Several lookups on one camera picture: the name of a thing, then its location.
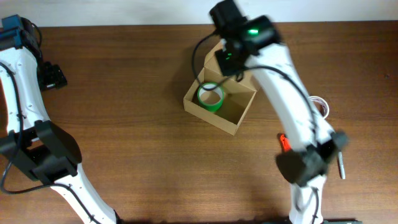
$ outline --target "wooden table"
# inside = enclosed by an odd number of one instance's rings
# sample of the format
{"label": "wooden table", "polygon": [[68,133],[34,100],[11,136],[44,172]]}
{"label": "wooden table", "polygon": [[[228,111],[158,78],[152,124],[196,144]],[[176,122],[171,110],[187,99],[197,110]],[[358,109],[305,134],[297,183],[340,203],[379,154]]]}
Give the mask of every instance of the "wooden table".
{"label": "wooden table", "polygon": [[[332,163],[323,216],[397,223],[398,22],[277,26],[309,92],[329,102],[328,121],[351,138],[344,152],[347,179]],[[274,160],[283,129],[263,92],[235,137],[183,110],[193,47],[212,30],[42,29],[45,59],[68,79],[67,87],[42,93],[48,114],[77,140],[91,183],[125,220],[233,221],[289,213],[289,185]],[[217,41],[201,47],[198,64]],[[6,186],[35,184],[13,168]],[[0,194],[0,212],[0,223],[80,223],[50,189]]]}

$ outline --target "red object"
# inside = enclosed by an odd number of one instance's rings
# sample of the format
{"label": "red object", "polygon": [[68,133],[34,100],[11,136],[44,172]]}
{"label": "red object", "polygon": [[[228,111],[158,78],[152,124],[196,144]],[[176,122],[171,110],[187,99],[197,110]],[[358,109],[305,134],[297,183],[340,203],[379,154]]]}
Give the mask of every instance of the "red object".
{"label": "red object", "polygon": [[281,134],[279,137],[280,143],[282,144],[284,152],[288,152],[292,150],[292,147],[289,144],[289,140],[285,136],[285,134]]}

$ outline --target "cardboard box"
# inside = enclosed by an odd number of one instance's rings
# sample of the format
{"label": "cardboard box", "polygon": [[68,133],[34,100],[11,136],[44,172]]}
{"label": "cardboard box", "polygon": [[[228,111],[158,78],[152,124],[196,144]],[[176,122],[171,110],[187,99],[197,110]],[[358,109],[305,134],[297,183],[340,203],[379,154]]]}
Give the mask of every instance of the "cardboard box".
{"label": "cardboard box", "polygon": [[[220,48],[222,48],[221,43],[207,54],[205,66],[198,76],[202,83],[218,83],[225,78],[222,76],[217,59],[214,56],[214,52]],[[183,99],[185,111],[227,133],[235,135],[259,89],[257,81],[250,72],[246,72],[244,75],[244,80],[239,83],[233,77],[223,84],[224,102],[221,108],[214,113],[200,106],[197,98],[199,84],[195,80]]]}

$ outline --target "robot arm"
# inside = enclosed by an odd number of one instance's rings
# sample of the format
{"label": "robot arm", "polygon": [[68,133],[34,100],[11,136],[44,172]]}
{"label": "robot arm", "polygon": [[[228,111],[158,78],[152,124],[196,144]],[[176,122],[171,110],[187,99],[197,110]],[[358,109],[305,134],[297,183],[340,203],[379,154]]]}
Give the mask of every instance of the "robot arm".
{"label": "robot arm", "polygon": [[[40,180],[44,187],[51,187],[58,192],[84,223],[120,223],[116,212],[101,199],[87,179],[76,141],[51,122],[44,108],[40,89],[66,85],[61,70],[57,65],[43,63],[39,45],[31,30],[32,24],[27,19],[11,16],[3,19],[2,23],[0,79],[6,98],[9,135],[1,139],[1,154],[30,179]],[[15,79],[16,89],[11,76]],[[17,92],[23,130],[20,130]],[[20,135],[23,135],[23,143],[15,153]],[[43,145],[27,150],[36,140],[41,140]],[[25,192],[8,191],[3,187],[6,194]]]}
{"label": "robot arm", "polygon": [[347,143],[322,118],[299,79],[289,49],[265,16],[243,17],[233,0],[218,3],[211,11],[215,34],[224,48],[215,52],[224,76],[251,70],[265,91],[289,137],[292,151],[276,162],[290,183],[293,224],[319,224],[322,189],[328,164]]}

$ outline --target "green tape roll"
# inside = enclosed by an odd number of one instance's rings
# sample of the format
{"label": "green tape roll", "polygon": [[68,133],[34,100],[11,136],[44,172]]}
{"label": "green tape roll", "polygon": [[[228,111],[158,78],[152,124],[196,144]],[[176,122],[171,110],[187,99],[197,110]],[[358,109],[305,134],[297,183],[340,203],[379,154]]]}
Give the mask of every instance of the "green tape roll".
{"label": "green tape roll", "polygon": [[[203,87],[214,88],[217,83],[205,83]],[[211,112],[217,111],[224,101],[224,91],[222,87],[217,87],[215,90],[206,91],[202,87],[198,90],[198,100],[201,106]]]}

